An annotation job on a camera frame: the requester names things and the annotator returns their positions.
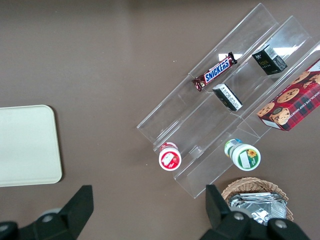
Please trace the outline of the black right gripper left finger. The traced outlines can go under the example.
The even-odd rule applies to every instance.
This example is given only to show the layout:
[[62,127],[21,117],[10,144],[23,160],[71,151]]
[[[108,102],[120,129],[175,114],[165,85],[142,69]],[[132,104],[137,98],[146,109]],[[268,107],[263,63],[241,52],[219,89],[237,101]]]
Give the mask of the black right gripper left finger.
[[94,211],[93,187],[83,185],[57,213],[47,213],[19,228],[14,221],[0,223],[2,240],[76,240]]

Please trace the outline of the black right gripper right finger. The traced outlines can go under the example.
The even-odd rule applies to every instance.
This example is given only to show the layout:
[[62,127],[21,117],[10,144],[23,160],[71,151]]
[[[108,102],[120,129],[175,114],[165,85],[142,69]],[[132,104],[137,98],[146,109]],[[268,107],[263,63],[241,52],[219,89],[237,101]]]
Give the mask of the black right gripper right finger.
[[211,228],[202,240],[308,240],[307,234],[296,223],[272,218],[262,225],[245,213],[231,211],[218,188],[207,185],[205,208]]

